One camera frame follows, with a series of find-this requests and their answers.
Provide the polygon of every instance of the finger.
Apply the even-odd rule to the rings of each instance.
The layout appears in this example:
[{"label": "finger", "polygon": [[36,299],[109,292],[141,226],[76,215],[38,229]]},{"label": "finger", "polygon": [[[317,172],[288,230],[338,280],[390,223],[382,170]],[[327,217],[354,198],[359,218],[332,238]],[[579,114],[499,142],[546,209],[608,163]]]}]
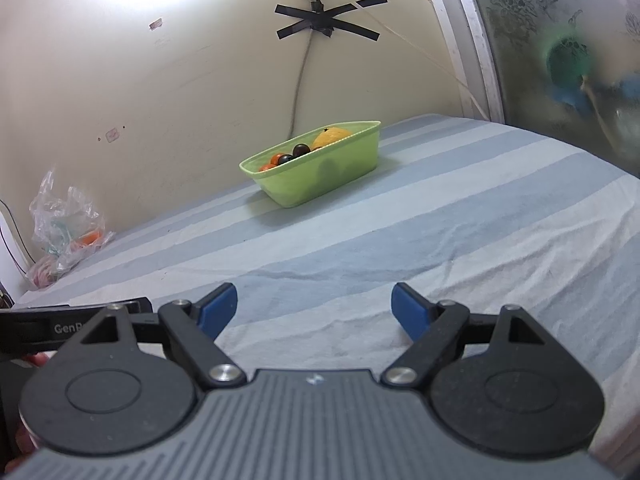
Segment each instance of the finger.
[{"label": "finger", "polygon": [[28,458],[29,458],[29,455],[22,455],[22,456],[19,456],[18,458],[14,458],[13,460],[11,460],[11,462],[9,462],[6,466],[4,466],[4,472],[9,474],[11,471],[16,469],[20,464],[22,464],[22,462],[24,462]]},{"label": "finger", "polygon": [[15,443],[18,445],[18,449],[22,453],[33,453],[36,447],[33,445],[33,440],[29,436],[27,428],[20,422],[18,430],[15,432]]},{"label": "finger", "polygon": [[38,354],[25,355],[23,359],[34,366],[41,367],[47,363],[47,361],[49,360],[49,356],[47,356],[45,353],[40,352]]}]

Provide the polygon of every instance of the yellow fruit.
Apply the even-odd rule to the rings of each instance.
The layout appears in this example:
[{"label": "yellow fruit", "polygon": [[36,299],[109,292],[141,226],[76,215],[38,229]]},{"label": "yellow fruit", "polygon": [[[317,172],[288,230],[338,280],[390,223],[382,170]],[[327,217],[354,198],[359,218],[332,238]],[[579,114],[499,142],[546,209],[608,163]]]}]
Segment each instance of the yellow fruit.
[{"label": "yellow fruit", "polygon": [[345,130],[344,128],[336,128],[335,126],[331,128],[325,128],[324,132],[320,132],[320,134],[316,137],[313,144],[311,145],[311,150],[315,150],[317,148],[322,148],[332,142],[336,142],[338,140],[342,140],[345,137],[349,137],[351,132],[349,130]]}]

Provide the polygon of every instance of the black tape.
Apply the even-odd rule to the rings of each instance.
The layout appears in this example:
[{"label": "black tape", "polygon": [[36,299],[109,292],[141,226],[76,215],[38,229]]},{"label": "black tape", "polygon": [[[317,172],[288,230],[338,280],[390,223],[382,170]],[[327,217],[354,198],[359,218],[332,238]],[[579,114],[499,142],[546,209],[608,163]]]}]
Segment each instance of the black tape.
[{"label": "black tape", "polygon": [[[386,4],[387,0],[359,0],[358,4],[363,7],[371,7],[380,4]],[[334,29],[339,28],[340,30],[345,30],[347,32],[351,32],[352,34],[357,34],[364,38],[368,38],[369,40],[377,41],[380,37],[380,34],[369,30],[368,28],[361,27],[359,25],[354,25],[353,23],[344,22],[343,20],[337,20],[335,16],[338,14],[342,14],[344,12],[349,12],[350,10],[356,10],[357,7],[353,4],[346,4],[339,7],[334,7],[333,9],[324,10],[324,6],[320,0],[316,0],[313,2],[314,10],[303,10],[296,9],[294,7],[286,7],[282,5],[276,6],[275,12],[277,14],[282,14],[284,16],[289,16],[291,18],[299,18],[300,22],[294,23],[293,25],[289,25],[289,27],[281,28],[277,34],[279,39],[287,38],[300,30],[305,30],[306,28],[312,28],[313,30],[317,30],[322,32],[325,36],[330,38]]]}]

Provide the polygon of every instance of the metal screw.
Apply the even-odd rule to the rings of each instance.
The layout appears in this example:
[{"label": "metal screw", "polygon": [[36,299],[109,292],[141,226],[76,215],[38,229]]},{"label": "metal screw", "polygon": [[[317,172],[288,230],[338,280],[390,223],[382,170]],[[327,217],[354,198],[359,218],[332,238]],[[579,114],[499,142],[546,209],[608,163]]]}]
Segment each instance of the metal screw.
[{"label": "metal screw", "polygon": [[411,384],[417,379],[418,374],[411,368],[399,366],[387,370],[385,377],[391,384]]},{"label": "metal screw", "polygon": [[228,363],[223,365],[214,366],[209,370],[209,376],[214,381],[220,381],[221,383],[228,383],[229,381],[235,381],[242,375],[242,370],[235,365]]}]

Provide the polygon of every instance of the bed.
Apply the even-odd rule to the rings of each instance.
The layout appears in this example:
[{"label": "bed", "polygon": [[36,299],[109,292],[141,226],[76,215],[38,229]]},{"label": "bed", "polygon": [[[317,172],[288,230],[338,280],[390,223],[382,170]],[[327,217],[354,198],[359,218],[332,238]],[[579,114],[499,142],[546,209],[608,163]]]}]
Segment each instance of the bed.
[{"label": "bed", "polygon": [[260,367],[380,372],[409,344],[395,282],[472,312],[517,303],[602,384],[592,451],[628,469],[640,442],[640,181],[537,134],[426,115],[384,128],[378,168],[293,209],[245,185],[121,234],[20,306],[147,296],[221,282],[238,312],[218,339]]}]

